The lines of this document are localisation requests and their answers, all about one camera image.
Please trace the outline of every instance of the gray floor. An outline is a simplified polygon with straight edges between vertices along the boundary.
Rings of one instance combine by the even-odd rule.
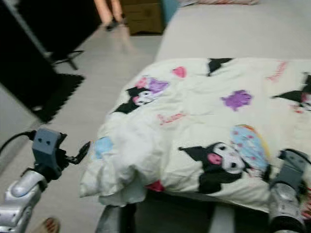
[[[160,42],[161,36],[129,37],[124,27],[110,33],[100,28],[81,46],[85,53],[75,59],[78,71],[74,72],[68,64],[57,67],[59,72],[82,74],[86,78],[47,126],[68,134],[62,146],[69,155],[75,155],[86,141],[96,138],[121,88],[153,62]],[[26,145],[1,174],[0,195],[26,167],[32,166],[30,146]],[[95,231],[103,207],[95,198],[79,198],[79,182],[85,165],[84,162],[70,166],[60,180],[50,183],[35,209],[29,230],[44,218],[56,216],[61,219],[62,233]]]

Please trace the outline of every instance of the black stand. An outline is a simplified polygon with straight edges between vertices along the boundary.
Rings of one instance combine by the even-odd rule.
[[[78,70],[78,67],[76,66],[76,64],[73,62],[73,59],[76,58],[77,56],[79,56],[81,53],[83,53],[84,50],[75,50],[75,51],[72,51],[70,53],[68,53],[65,57],[63,58],[58,58],[58,57],[55,57],[55,56],[51,56],[52,60],[56,61],[54,62],[55,65],[57,64],[61,64],[61,63],[64,63],[64,62],[68,62],[69,65],[74,69],[74,70]]]
[[[98,222],[95,233],[135,233],[136,204],[124,207],[108,205]]]

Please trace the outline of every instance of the tripod leg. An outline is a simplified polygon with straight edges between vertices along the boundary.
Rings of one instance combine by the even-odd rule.
[[[95,233],[120,232],[121,208],[108,205],[105,207],[102,216],[98,222]]]
[[[234,208],[217,203],[208,233],[234,233]]]
[[[78,67],[76,66],[76,64],[73,62],[73,60],[70,57],[67,57],[66,62],[69,63],[69,65],[74,69],[74,70],[78,70]]]
[[[120,233],[135,233],[136,204],[128,204],[122,208]]]

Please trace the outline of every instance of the white bed sheet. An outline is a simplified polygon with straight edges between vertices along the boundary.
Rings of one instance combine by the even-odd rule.
[[[156,61],[190,57],[311,58],[311,22],[295,0],[178,9]]]

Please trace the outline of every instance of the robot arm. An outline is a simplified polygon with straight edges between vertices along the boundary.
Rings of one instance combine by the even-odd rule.
[[[271,233],[304,233],[306,227],[300,211],[299,186],[308,156],[297,150],[283,150],[284,164],[270,182],[269,219]]]
[[[36,132],[33,143],[35,167],[28,168],[6,191],[0,206],[0,233],[25,232],[32,210],[48,183],[57,180],[69,163],[79,164],[86,156],[90,142],[76,157],[66,156],[66,151],[59,148],[66,136],[48,129]]]

